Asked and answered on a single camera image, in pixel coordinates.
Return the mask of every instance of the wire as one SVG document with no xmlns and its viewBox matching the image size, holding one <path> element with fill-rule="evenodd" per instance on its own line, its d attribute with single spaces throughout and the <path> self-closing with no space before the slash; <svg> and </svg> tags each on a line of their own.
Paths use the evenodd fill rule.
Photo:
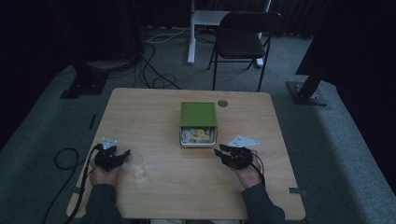
<svg viewBox="0 0 396 224">
<path fill-rule="evenodd" d="M 261 172 L 259 170 L 259 168 L 257 168 L 257 166 L 255 166 L 251 161 L 248 161 L 248 159 L 246 159 L 244 156 L 242 156 L 239 153 L 237 153 L 236 155 L 240 156 L 244 161 L 247 161 L 250 164 L 250 166 L 253 167 L 260 174 L 260 178 L 262 179 L 262 183 L 264 183 L 264 185 L 265 185 L 264 168 L 262 168 L 262 172 Z"/>
<path fill-rule="evenodd" d="M 257 159 L 259 159 L 260 163 L 262 164 L 262 174 L 264 175 L 264 163 L 262 162 L 262 159 L 260 159 L 260 157 L 256 154 L 252 153 L 252 155 L 255 156 Z"/>
<path fill-rule="evenodd" d="M 90 175 L 92 173 L 92 171 L 94 171 L 96 168 L 98 168 L 98 166 L 93 167 L 88 173 L 87 176 Z"/>
<path fill-rule="evenodd" d="M 75 164 L 73 166 L 69 166 L 69 167 L 63 167 L 61 165 L 59 165 L 58 163 L 58 157 L 62 152 L 65 151 L 72 151 L 76 154 L 76 160 L 75 160 Z M 53 198 L 52 202 L 49 204 L 49 207 L 47 209 L 46 214 L 44 215 L 44 219 L 42 223 L 46 223 L 47 222 L 47 217 L 50 213 L 50 209 L 52 208 L 53 204 L 55 203 L 55 201 L 58 199 L 59 195 L 62 193 L 62 191 L 64 190 L 64 188 L 67 186 L 67 184 L 70 182 L 71 178 L 73 177 L 76 169 L 84 162 L 84 161 L 80 161 L 78 162 L 79 156 L 78 156 L 78 152 L 72 148 L 72 147 L 66 147 L 63 148 L 61 150 L 59 150 L 56 154 L 55 157 L 53 158 L 53 161 L 55 163 L 55 166 L 58 167 L 58 169 L 60 170 L 72 170 L 72 173 L 70 174 L 70 176 L 67 178 L 66 182 L 64 182 L 64 185 L 61 187 L 61 189 L 58 191 L 58 193 L 56 194 L 56 196 Z"/>
<path fill-rule="evenodd" d="M 77 201 L 76 207 L 75 207 L 75 209 L 73 210 L 73 212 L 72 212 L 72 214 L 70 215 L 70 217 L 66 220 L 66 222 L 65 222 L 64 224 L 69 223 L 69 222 L 74 218 L 74 216 L 76 215 L 76 213 L 77 213 L 77 211 L 78 211 L 78 209 L 79 209 L 79 206 L 80 206 L 81 200 L 82 200 L 82 196 L 83 196 L 83 193 L 84 193 L 84 190 L 85 190 L 85 182 L 86 182 L 87 177 L 88 177 L 88 174 L 89 174 L 89 173 L 88 173 L 89 164 L 90 164 L 90 161 L 91 161 L 92 153 L 94 152 L 95 149 L 96 149 L 96 147 L 93 147 L 93 148 L 91 149 L 91 152 L 90 152 L 89 157 L 88 157 L 88 159 L 87 159 L 87 163 L 85 164 L 85 169 L 84 169 L 84 173 L 83 173 L 83 176 L 82 176 L 81 185 L 80 185 L 80 188 L 79 188 L 79 195 L 78 195 L 78 201 Z M 60 155 L 62 152 L 65 152 L 65 151 L 68 151 L 68 150 L 71 150 L 71 151 L 73 151 L 73 152 L 76 154 L 75 164 L 74 164 L 73 166 L 63 167 L 63 166 L 61 166 L 61 165 L 58 163 L 58 157 L 59 157 L 59 155 Z M 67 178 L 67 180 L 64 182 L 64 185 L 61 187 L 61 189 L 58 191 L 58 193 L 56 194 L 56 196 L 53 198 L 52 202 L 49 204 L 49 207 L 48 207 L 48 209 L 47 209 L 47 211 L 46 211 L 46 214 L 44 215 L 42 224 L 47 223 L 47 218 L 48 218 L 48 215 L 49 215 L 49 213 L 50 213 L 50 209 L 52 208 L 53 204 L 54 204 L 55 201 L 58 199 L 59 195 L 62 193 L 62 191 L 64 190 L 64 188 L 67 186 L 67 184 L 70 182 L 70 180 L 71 180 L 71 178 L 73 177 L 74 173 L 76 172 L 77 168 L 78 168 L 81 164 L 84 163 L 84 161 L 78 161 L 78 160 L 79 160 L 78 152 L 77 152 L 74 148 L 72 148 L 72 147 L 63 148 L 63 149 L 59 150 L 59 151 L 55 154 L 55 157 L 53 158 L 53 161 L 54 161 L 54 163 L 55 163 L 55 166 L 58 167 L 58 169 L 60 169 L 60 170 L 72 170 L 72 173 L 71 173 L 70 176 Z"/>
<path fill-rule="evenodd" d="M 139 76 L 140 76 L 140 74 L 142 74 L 142 60 L 139 60 L 139 64 L 138 64 L 138 66 L 139 66 Z M 136 84 L 136 81 L 137 81 L 137 77 L 136 77 L 136 69 L 134 70 L 134 84 L 132 85 L 132 88 L 134 88 L 134 85 Z"/>
<path fill-rule="evenodd" d="M 182 35 L 187 29 L 189 29 L 189 27 L 184 28 L 181 32 L 179 32 L 179 33 L 177 33 L 177 34 L 160 34 L 160 35 L 155 35 L 155 36 L 151 37 L 150 39 L 146 40 L 146 43 L 149 43 L 149 44 L 161 44 L 161 43 L 165 43 L 166 41 L 168 41 L 168 40 L 170 40 L 170 39 L 172 39 L 172 38 L 174 38 L 174 37 L 176 37 L 176 36 L 178 36 L 178 35 Z M 159 37 L 159 36 L 169 36 L 169 35 L 170 35 L 170 37 L 166 38 L 166 39 L 163 40 L 163 41 L 159 41 L 159 42 L 152 42 L 152 41 L 150 41 L 150 40 L 152 40 L 152 39 L 154 39 L 154 38 L 157 38 L 157 37 Z"/>
<path fill-rule="evenodd" d="M 171 75 L 171 74 L 164 74 L 161 75 L 149 62 L 152 60 L 152 58 L 154 57 L 155 54 L 155 47 L 152 46 L 151 44 L 147 43 L 148 46 L 152 47 L 153 52 L 152 54 L 149 56 L 148 60 L 146 60 L 143 56 L 142 59 L 146 62 L 145 66 L 143 67 L 143 73 L 141 74 L 143 77 L 139 76 L 140 80 L 149 88 L 149 89 L 165 89 L 166 87 L 169 86 L 175 86 L 178 90 L 180 90 L 180 87 L 176 84 L 177 79 L 175 78 L 175 76 Z M 158 77 L 156 77 L 153 81 L 152 81 L 152 85 L 149 84 L 147 77 L 146 77 L 146 68 L 147 66 L 149 66 L 156 74 Z M 156 83 L 158 83 L 159 81 L 161 81 L 162 86 L 158 87 L 158 85 L 156 85 Z"/>
</svg>

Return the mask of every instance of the green box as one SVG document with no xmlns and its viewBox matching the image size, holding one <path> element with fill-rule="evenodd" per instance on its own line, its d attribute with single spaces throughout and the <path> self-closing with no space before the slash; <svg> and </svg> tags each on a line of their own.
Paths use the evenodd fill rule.
<svg viewBox="0 0 396 224">
<path fill-rule="evenodd" d="M 183 147 L 213 147 L 218 135 L 215 103 L 180 104 L 180 144 Z"/>
</svg>

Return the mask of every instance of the small white object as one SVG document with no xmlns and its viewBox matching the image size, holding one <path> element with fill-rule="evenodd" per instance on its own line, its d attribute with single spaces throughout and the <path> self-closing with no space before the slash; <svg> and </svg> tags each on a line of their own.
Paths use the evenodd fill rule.
<svg viewBox="0 0 396 224">
<path fill-rule="evenodd" d="M 182 136 L 182 140 L 181 140 L 182 143 L 189 143 L 191 140 L 192 133 L 189 129 L 184 129 L 182 131 L 181 136 Z"/>
<path fill-rule="evenodd" d="M 117 141 L 113 141 L 113 140 L 107 139 L 105 137 L 102 137 L 103 149 L 108 149 L 108 148 L 114 147 L 116 145 L 117 145 Z"/>
<path fill-rule="evenodd" d="M 260 141 L 252 138 L 248 138 L 238 134 L 233 141 L 231 141 L 228 146 L 229 147 L 249 147 L 249 146 L 257 146 L 260 144 Z"/>
</svg>

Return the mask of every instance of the person's arm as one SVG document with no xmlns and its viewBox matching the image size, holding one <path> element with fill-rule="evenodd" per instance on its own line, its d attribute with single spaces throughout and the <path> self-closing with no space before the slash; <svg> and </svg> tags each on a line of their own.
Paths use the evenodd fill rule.
<svg viewBox="0 0 396 224">
<path fill-rule="evenodd" d="M 116 206 L 116 185 L 120 167 L 114 168 L 110 172 L 97 167 L 91 173 L 92 191 L 90 199 L 85 206 L 86 214 L 79 223 L 101 224 L 114 223 L 122 224 L 122 217 Z"/>
<path fill-rule="evenodd" d="M 253 156 L 252 162 L 259 170 L 261 167 L 257 157 Z M 265 182 L 262 175 L 258 173 L 251 165 L 242 170 L 230 168 L 244 187 L 242 197 L 247 208 L 247 217 L 249 224 L 278 224 L 285 223 L 285 212 L 275 206 L 265 190 Z"/>
<path fill-rule="evenodd" d="M 275 206 L 264 184 L 260 183 L 242 191 L 249 224 L 285 223 L 285 212 Z"/>
</svg>

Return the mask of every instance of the black device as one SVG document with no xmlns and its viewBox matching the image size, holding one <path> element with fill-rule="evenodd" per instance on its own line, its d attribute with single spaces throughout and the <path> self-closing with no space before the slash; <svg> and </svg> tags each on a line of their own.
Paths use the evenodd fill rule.
<svg viewBox="0 0 396 224">
<path fill-rule="evenodd" d="M 107 172 L 123 165 L 124 160 L 131 154 L 131 149 L 128 149 L 124 154 L 115 156 L 117 146 L 104 149 L 102 144 L 98 144 L 97 149 L 99 152 L 95 156 L 95 164 Z"/>
<path fill-rule="evenodd" d="M 241 170 L 248 167 L 253 162 L 253 155 L 250 149 L 245 147 L 228 147 L 226 145 L 219 145 L 221 151 L 230 153 L 224 154 L 218 149 L 215 150 L 216 156 L 221 158 L 221 162 L 236 170 Z"/>
</svg>

